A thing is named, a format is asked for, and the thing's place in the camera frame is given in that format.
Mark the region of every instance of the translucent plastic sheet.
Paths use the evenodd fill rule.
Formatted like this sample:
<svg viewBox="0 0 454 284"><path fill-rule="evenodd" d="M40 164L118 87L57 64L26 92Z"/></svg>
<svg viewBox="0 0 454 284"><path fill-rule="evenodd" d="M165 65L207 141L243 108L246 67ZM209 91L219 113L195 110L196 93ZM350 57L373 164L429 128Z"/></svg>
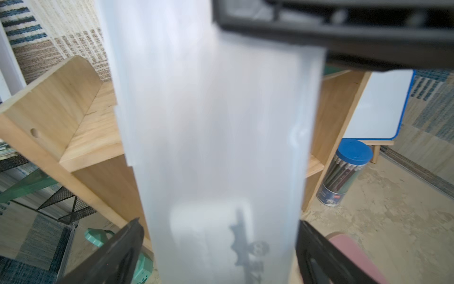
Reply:
<svg viewBox="0 0 454 284"><path fill-rule="evenodd" d="M286 283L325 50L225 33L209 0L99 0L163 283Z"/></svg>

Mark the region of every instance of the wooden shelf panel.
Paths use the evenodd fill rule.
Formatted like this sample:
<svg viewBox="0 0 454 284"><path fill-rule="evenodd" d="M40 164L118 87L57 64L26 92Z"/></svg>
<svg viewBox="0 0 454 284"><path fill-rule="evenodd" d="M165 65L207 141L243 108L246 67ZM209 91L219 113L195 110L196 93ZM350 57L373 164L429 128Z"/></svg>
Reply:
<svg viewBox="0 0 454 284"><path fill-rule="evenodd" d="M313 174L323 171L323 168L324 165L319 160L317 160L316 157L311 155L309 157L309 164L307 166L306 177L308 178Z"/></svg>
<svg viewBox="0 0 454 284"><path fill-rule="evenodd" d="M394 145L394 140L360 140L366 145L369 146L393 146Z"/></svg>
<svg viewBox="0 0 454 284"><path fill-rule="evenodd" d="M114 106L112 82L104 82L60 159L69 172L124 154Z"/></svg>

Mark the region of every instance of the pencil holder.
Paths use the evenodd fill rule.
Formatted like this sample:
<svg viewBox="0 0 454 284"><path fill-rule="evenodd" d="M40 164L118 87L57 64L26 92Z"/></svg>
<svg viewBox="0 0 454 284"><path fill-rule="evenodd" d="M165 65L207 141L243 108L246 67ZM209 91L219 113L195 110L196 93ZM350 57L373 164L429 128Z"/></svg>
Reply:
<svg viewBox="0 0 454 284"><path fill-rule="evenodd" d="M328 206L339 205L372 156L370 147L361 141L343 139L318 189L317 198Z"/></svg>

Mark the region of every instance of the concrete floor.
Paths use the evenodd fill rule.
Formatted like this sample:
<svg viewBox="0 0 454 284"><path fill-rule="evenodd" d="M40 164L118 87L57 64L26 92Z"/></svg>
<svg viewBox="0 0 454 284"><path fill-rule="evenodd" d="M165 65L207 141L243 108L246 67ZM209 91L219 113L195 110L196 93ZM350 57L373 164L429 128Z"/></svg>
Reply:
<svg viewBox="0 0 454 284"><path fill-rule="evenodd" d="M323 235L350 235L392 284L453 282L454 201L383 157L366 167L340 206L315 199L301 217ZM88 227L116 230L98 213L82 219L67 271L95 250L84 240ZM147 284L157 283L155 269ZM299 283L295 271L290 283Z"/></svg>

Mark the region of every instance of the black plastic frame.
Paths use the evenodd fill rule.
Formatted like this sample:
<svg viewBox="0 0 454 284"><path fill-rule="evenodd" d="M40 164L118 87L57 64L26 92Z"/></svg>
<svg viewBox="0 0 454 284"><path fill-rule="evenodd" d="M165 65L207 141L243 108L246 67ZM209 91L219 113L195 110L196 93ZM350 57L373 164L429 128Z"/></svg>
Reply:
<svg viewBox="0 0 454 284"><path fill-rule="evenodd" d="M142 242L136 218L57 284L130 284Z"/></svg>
<svg viewBox="0 0 454 284"><path fill-rule="evenodd" d="M377 284L305 221L300 221L296 257L304 284Z"/></svg>
<svg viewBox="0 0 454 284"><path fill-rule="evenodd" d="M228 15L225 1L212 0L213 20L223 30L296 45L324 46L332 64L379 71L454 68L454 29L253 20Z"/></svg>

